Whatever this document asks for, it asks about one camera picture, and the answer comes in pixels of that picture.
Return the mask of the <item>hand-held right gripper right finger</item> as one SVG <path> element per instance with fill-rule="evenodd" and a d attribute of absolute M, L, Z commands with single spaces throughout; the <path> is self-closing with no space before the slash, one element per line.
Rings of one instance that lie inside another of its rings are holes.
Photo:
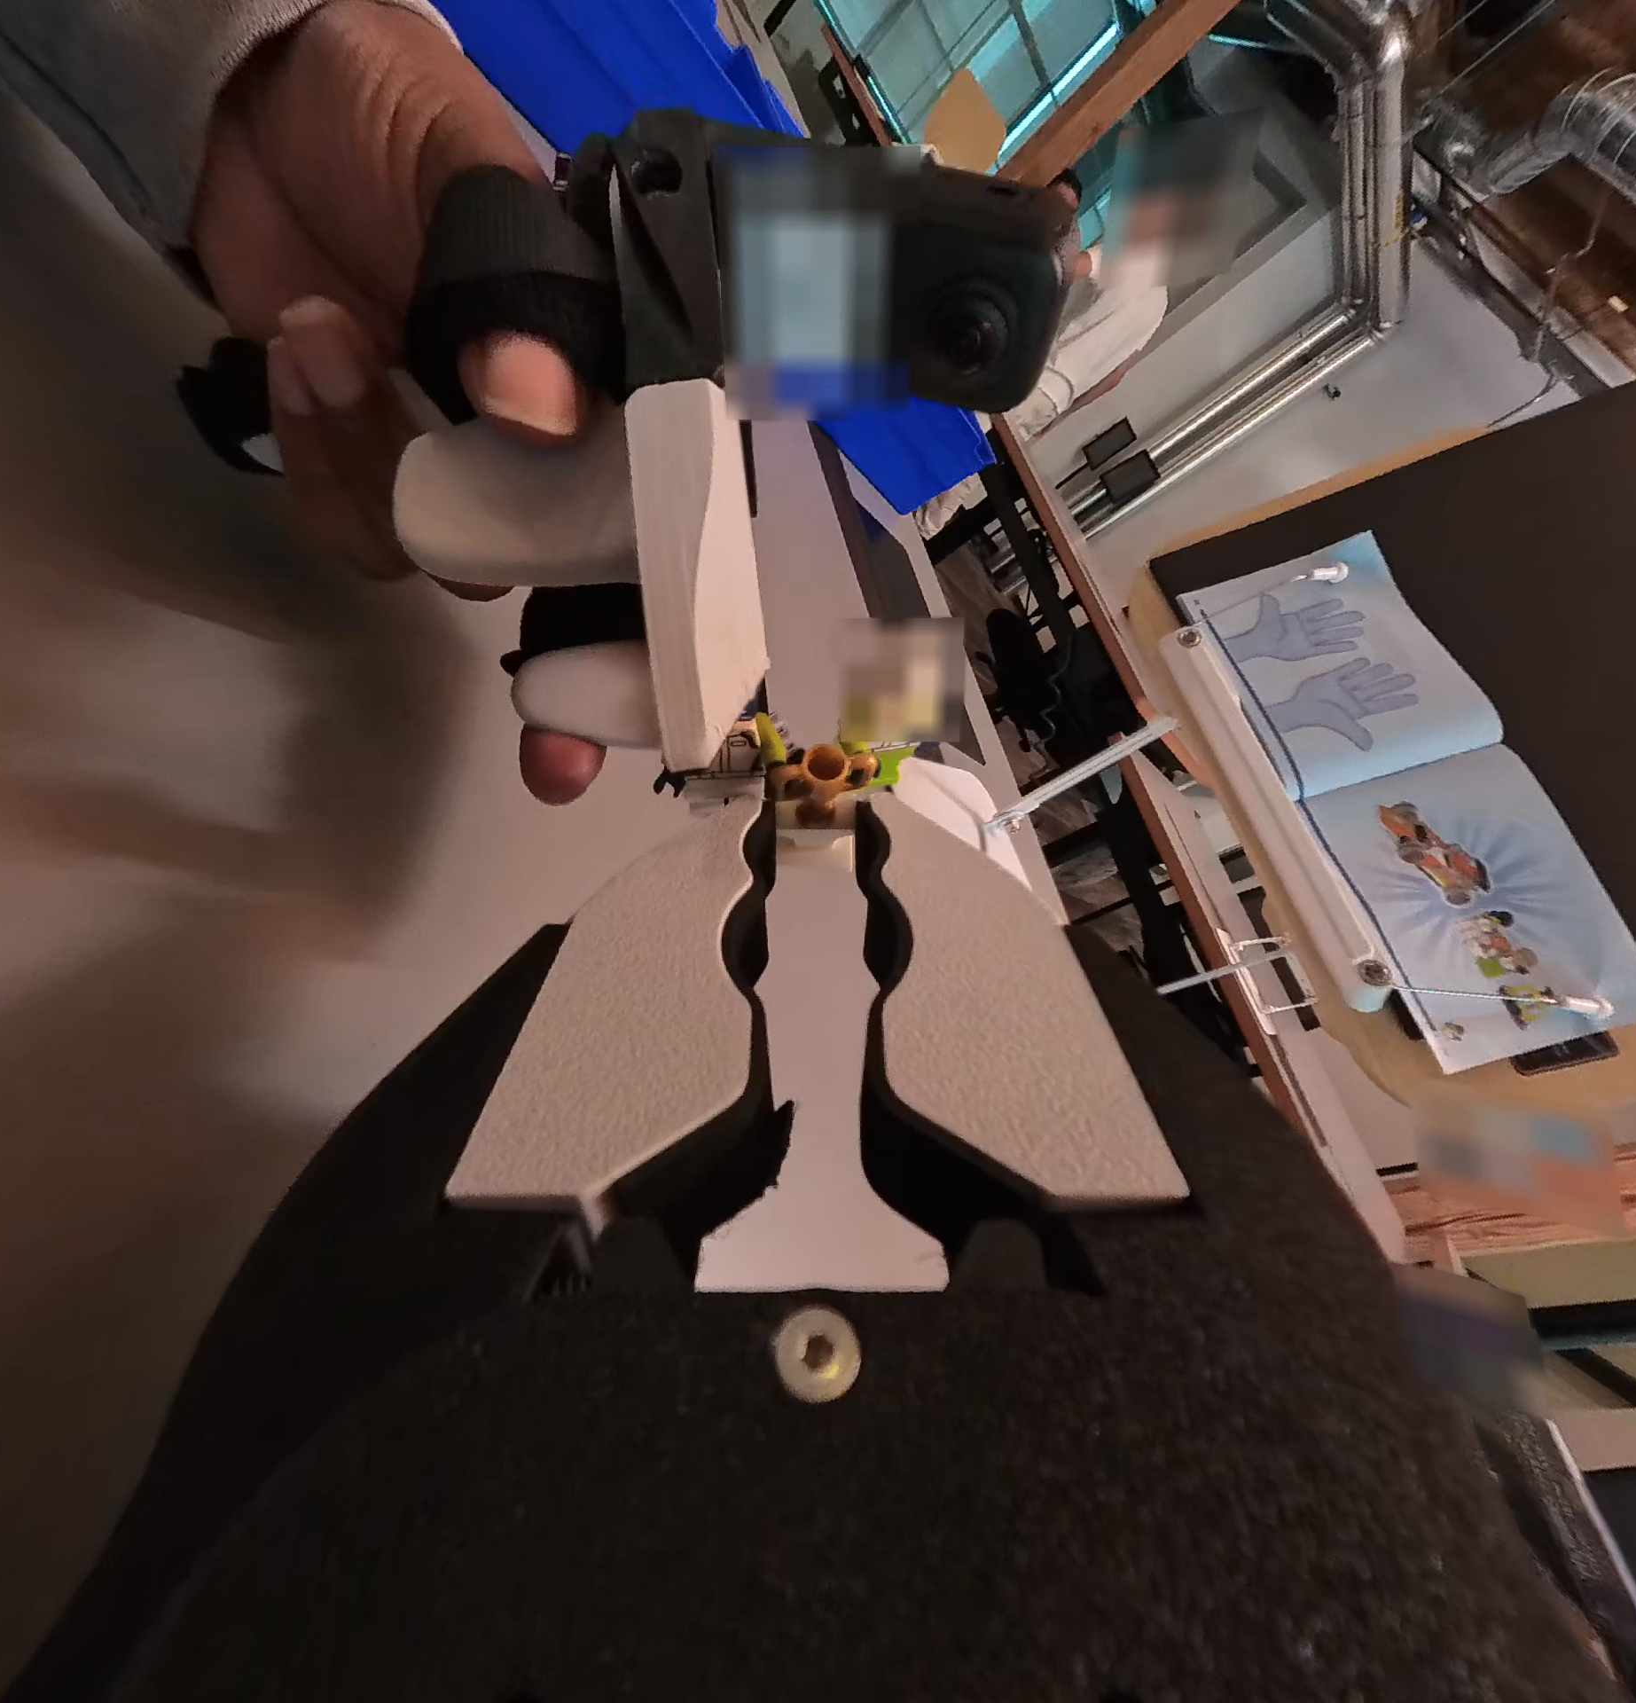
<path fill-rule="evenodd" d="M 872 1035 L 893 1113 L 1057 1210 L 1186 1203 L 1190 1184 L 1072 942 L 1015 855 L 899 798 L 859 817 Z"/>

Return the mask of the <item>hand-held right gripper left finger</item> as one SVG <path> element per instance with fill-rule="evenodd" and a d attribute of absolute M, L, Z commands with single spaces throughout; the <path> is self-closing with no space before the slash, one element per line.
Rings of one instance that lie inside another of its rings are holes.
<path fill-rule="evenodd" d="M 713 1231 L 764 1197 L 787 1157 L 757 994 L 774 855 L 764 798 L 732 798 L 574 914 L 449 1203 Z"/>

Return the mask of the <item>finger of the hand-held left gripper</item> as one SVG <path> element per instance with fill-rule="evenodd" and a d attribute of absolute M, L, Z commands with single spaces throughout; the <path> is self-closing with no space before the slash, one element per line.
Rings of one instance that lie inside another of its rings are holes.
<path fill-rule="evenodd" d="M 627 401 L 639 585 L 665 767 L 711 767 L 768 669 L 741 425 L 715 382 Z"/>

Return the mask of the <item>small tan lego piece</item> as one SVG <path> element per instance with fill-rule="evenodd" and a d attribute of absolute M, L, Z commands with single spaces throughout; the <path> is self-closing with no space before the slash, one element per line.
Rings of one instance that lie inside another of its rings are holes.
<path fill-rule="evenodd" d="M 838 800 L 867 779 L 859 754 L 834 743 L 808 746 L 785 779 L 785 800 L 795 807 L 795 822 L 810 828 L 834 826 Z"/>

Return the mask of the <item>lego instruction booklet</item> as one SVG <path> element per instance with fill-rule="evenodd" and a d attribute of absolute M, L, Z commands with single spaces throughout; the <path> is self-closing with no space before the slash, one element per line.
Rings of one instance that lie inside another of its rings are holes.
<path fill-rule="evenodd" d="M 1636 937 L 1479 680 L 1414 611 L 1372 532 L 1176 594 L 1207 659 L 1444 1073 L 1615 1052 Z"/>

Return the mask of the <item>person's left forearm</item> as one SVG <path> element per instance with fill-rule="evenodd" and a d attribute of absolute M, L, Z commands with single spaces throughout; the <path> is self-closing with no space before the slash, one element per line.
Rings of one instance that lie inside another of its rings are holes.
<path fill-rule="evenodd" d="M 0 1 L 0 93 L 82 159 L 150 245 L 190 243 L 215 104 L 316 1 Z"/>

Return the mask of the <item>person's left hand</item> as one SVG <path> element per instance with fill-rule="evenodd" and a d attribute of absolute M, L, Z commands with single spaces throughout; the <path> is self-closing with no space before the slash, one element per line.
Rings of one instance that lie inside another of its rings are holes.
<path fill-rule="evenodd" d="M 517 117 L 443 28 L 323 3 L 217 98 L 190 247 L 234 334 L 266 351 L 274 435 L 318 549 L 375 581 L 416 573 L 392 497 L 418 421 L 394 382 L 426 226 L 475 167 L 547 178 Z"/>

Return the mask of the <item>silver ventilation duct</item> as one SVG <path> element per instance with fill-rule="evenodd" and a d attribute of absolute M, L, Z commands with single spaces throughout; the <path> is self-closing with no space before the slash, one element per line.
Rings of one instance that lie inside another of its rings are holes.
<path fill-rule="evenodd" d="M 1156 117 L 1262 117 L 1237 256 L 1040 454 L 1083 518 L 1178 478 L 1465 286 L 1543 370 L 1636 376 L 1636 3 L 1237 3 Z"/>

